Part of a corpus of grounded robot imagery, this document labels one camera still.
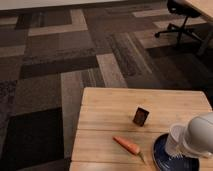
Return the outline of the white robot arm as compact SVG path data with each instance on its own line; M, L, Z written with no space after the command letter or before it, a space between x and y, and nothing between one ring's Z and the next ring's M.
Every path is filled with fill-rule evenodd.
M213 157L213 112L193 118L182 138L183 153L190 157Z

